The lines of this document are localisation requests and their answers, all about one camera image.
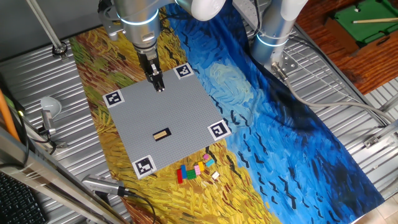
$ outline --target keyboard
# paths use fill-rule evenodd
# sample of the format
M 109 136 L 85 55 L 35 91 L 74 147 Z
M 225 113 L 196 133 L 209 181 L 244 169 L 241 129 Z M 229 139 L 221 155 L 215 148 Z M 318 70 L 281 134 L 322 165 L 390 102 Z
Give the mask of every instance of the keyboard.
M 0 223 L 44 224 L 48 219 L 35 193 L 18 180 L 0 172 Z

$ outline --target metal grate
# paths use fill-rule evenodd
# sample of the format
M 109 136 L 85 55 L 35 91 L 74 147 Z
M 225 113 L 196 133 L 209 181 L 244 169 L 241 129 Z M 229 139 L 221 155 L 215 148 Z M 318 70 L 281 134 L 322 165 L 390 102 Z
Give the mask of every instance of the metal grate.
M 380 86 L 365 95 L 371 104 L 380 108 L 384 103 L 398 94 L 398 78 Z M 398 106 L 387 112 L 394 119 L 398 119 Z M 381 189 L 383 195 L 392 195 L 398 192 L 398 147 L 386 145 L 369 152 L 366 148 L 358 150 L 361 155 L 359 165 L 371 176 L 374 185 Z
M 59 100 L 62 112 L 54 118 L 55 141 L 65 141 L 67 149 L 57 149 L 54 158 L 79 180 L 88 174 L 109 177 L 103 150 L 98 139 L 86 100 L 75 59 L 71 50 L 68 61 L 52 55 L 52 46 L 0 63 L 12 94 L 25 107 L 26 118 L 35 126 L 42 125 L 40 99 L 51 96 Z M 78 223 L 85 217 L 77 214 L 44 194 L 38 195 L 49 223 Z M 109 196 L 113 208 L 130 218 L 117 196 Z
M 285 51 L 300 64 L 298 70 L 288 76 L 292 80 L 293 88 L 304 100 L 312 103 L 360 101 L 354 91 L 350 90 L 336 72 L 331 70 L 312 49 L 303 44 L 288 42 Z M 373 95 L 379 93 L 378 100 L 383 99 L 382 103 L 385 103 L 387 94 L 385 92 L 380 94 L 380 90 L 375 91 Z M 383 197 L 392 196 L 395 191 L 392 190 L 391 183 L 398 177 L 398 163 L 395 160 L 398 149 L 395 146 L 379 146 L 369 150 L 363 144 L 381 130 L 380 124 L 366 110 L 354 106 L 312 108 L 312 110 L 345 145 Z M 390 115 L 392 117 L 395 115 L 396 119 L 398 112 L 393 110 Z

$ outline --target blue painted sky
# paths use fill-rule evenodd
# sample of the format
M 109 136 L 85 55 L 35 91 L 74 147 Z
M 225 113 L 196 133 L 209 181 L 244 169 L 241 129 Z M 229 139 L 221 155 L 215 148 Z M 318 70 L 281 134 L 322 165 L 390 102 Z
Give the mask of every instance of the blue painted sky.
M 167 12 L 185 11 L 171 4 Z M 349 223 L 383 203 L 318 117 L 251 62 L 244 51 L 246 32 L 231 1 L 209 22 L 170 23 L 232 130 L 228 149 L 282 223 Z

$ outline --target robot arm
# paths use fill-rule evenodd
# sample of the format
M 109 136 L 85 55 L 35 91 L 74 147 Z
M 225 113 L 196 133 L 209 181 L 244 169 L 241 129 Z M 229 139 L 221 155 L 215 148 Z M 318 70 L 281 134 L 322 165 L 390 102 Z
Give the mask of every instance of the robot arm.
M 273 63 L 283 67 L 283 50 L 297 16 L 308 0 L 272 0 L 262 13 L 260 32 L 254 37 L 251 55 L 272 71 Z
M 132 42 L 138 59 L 149 82 L 156 91 L 164 90 L 162 71 L 157 53 L 157 38 L 160 35 L 159 8 L 177 3 L 200 21 L 207 21 L 221 10 L 226 0 L 114 0 L 121 25 L 116 26 L 104 11 L 99 12 L 111 40 L 117 40 L 122 31 Z

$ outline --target van gogh painting print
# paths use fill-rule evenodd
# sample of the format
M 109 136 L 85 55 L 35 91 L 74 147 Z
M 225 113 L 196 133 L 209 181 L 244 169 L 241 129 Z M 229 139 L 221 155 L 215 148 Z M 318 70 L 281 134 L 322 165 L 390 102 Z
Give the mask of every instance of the van gogh painting print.
M 162 10 L 186 13 L 176 4 Z M 101 97 L 146 82 L 132 44 L 122 34 L 109 40 L 102 27 L 70 39 L 111 174 L 151 201 L 157 223 L 350 223 L 383 203 L 318 117 L 252 63 L 231 1 L 208 22 L 162 23 L 162 70 L 189 62 L 232 135 L 142 180 Z M 205 153 L 215 165 L 178 184 L 176 170 L 193 167 Z M 144 202 L 123 200 L 136 223 L 152 223 Z

